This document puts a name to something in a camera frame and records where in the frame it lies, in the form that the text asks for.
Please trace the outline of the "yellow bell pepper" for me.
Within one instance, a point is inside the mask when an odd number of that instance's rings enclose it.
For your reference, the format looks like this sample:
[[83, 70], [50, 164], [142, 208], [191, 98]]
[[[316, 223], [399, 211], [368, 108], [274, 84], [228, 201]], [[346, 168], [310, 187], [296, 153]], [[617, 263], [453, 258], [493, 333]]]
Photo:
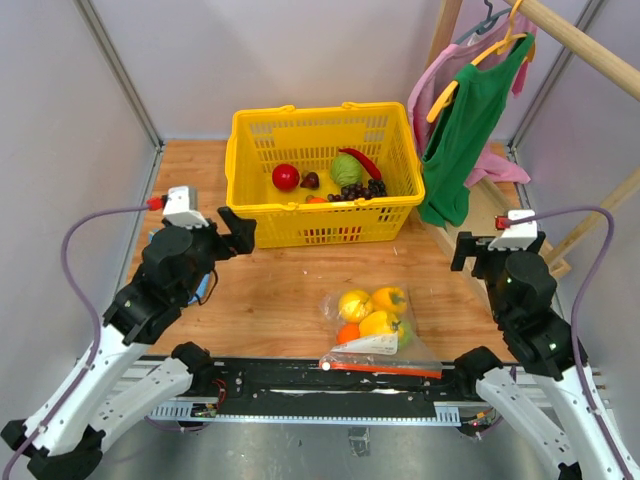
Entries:
[[359, 323], [360, 336], [396, 334], [397, 327], [402, 323], [394, 313], [375, 311]]
[[371, 300], [375, 310], [404, 314], [408, 308], [407, 295], [399, 287], [379, 288], [371, 295]]

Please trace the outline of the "green sugar apple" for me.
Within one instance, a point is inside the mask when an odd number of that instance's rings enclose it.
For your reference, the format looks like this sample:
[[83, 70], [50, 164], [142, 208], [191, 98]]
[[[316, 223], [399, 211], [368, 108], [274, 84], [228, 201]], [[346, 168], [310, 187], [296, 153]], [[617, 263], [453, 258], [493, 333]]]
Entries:
[[413, 328], [410, 323], [402, 322], [397, 327], [397, 336], [398, 336], [398, 351], [404, 350], [408, 347], [414, 338]]

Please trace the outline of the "clear zip top bag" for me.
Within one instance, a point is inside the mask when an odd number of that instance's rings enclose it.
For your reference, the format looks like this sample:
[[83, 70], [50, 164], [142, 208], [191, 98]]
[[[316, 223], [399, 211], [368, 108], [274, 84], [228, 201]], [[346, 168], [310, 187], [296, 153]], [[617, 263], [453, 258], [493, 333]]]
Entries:
[[319, 360], [321, 370], [442, 377], [442, 363], [419, 338], [405, 285], [334, 292], [323, 299], [320, 310], [335, 336]]

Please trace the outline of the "orange fruit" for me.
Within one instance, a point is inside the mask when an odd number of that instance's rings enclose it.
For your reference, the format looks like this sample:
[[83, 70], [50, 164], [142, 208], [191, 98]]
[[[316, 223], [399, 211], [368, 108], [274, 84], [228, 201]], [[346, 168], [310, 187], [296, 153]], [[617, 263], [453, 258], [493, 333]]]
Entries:
[[360, 338], [360, 329], [357, 323], [344, 324], [337, 333], [336, 343], [338, 345], [346, 344], [348, 342], [357, 340]]

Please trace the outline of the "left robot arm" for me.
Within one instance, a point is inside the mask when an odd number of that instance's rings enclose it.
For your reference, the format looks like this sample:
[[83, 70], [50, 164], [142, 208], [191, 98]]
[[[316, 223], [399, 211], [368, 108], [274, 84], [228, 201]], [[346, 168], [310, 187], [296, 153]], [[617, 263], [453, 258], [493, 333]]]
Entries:
[[113, 443], [158, 404], [176, 395], [200, 396], [214, 384], [214, 361], [192, 342], [114, 398], [122, 375], [176, 322], [219, 261], [253, 252], [257, 223], [230, 208], [215, 222], [195, 226], [163, 216], [163, 227], [143, 249], [131, 281], [104, 315], [90, 314], [94, 339], [69, 376], [27, 419], [12, 420], [1, 437], [16, 458], [26, 457], [36, 479], [86, 479]]

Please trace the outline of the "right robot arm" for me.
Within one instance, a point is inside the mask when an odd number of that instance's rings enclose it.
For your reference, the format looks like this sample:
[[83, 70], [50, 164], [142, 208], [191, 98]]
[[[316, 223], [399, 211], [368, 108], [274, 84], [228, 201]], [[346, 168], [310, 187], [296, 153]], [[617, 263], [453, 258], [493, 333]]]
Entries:
[[488, 348], [454, 362], [453, 387], [466, 400], [480, 397], [535, 450], [552, 479], [636, 479], [639, 466], [624, 446], [599, 394], [580, 341], [552, 308], [557, 283], [538, 251], [544, 237], [522, 248], [494, 248], [494, 238], [459, 233], [451, 263], [473, 258], [485, 283], [492, 316], [513, 357], [544, 393], [551, 420], [521, 393]]

